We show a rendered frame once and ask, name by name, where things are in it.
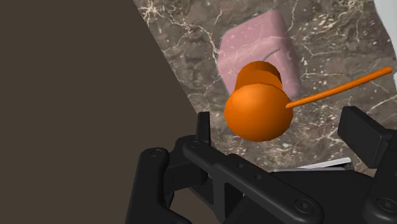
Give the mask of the orange ladle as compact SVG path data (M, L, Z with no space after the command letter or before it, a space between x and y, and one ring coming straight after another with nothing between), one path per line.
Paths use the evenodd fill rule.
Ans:
M270 141L287 131L293 119L293 108L339 94L391 72L391 67L385 67L335 88L291 101L275 66L265 61L250 62L238 73L234 91L226 101L226 124L245 140Z

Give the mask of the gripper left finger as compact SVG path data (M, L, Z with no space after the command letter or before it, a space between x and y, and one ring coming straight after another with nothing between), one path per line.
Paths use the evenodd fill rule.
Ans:
M244 199L283 224L323 224L323 208L316 200L236 154L222 154L211 146L210 133L209 113L200 112L196 135L181 151L210 175L210 208L221 224L231 224L242 215ZM192 224L170 210L165 199L164 176L170 157L164 148L149 148L140 154L125 224Z

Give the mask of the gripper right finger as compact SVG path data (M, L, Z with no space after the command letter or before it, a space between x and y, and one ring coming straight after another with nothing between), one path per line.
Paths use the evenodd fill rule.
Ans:
M387 129L356 106L345 106L338 136L369 168L376 169L362 216L367 224L397 224L397 130Z

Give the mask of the pink rounded box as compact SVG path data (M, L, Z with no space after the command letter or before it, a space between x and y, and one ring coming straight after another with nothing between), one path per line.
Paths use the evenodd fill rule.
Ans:
M221 37L218 73L231 94L239 71L254 61L271 63L290 99L300 95L298 57L280 12L269 10L226 31Z

